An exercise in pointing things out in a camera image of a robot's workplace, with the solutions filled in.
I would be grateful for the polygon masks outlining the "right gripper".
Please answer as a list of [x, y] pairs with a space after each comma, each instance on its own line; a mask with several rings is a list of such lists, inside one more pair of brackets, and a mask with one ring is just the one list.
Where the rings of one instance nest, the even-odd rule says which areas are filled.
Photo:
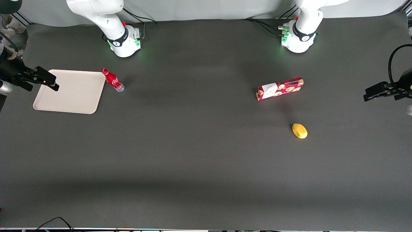
[[58, 91], [56, 76], [37, 66], [34, 71], [25, 66], [21, 58], [9, 59], [12, 52], [3, 48], [0, 56], [0, 78], [2, 81], [21, 87], [26, 91], [32, 91], [33, 84], [40, 84]]

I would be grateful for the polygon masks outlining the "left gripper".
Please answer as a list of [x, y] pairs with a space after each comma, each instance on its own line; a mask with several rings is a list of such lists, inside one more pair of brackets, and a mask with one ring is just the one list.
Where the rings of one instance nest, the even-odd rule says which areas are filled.
[[402, 73], [400, 79], [393, 82], [392, 71], [388, 68], [390, 84], [382, 81], [370, 87], [369, 92], [365, 92], [364, 101], [371, 101], [375, 98], [393, 96], [395, 100], [402, 98], [412, 98], [412, 69], [408, 69]]

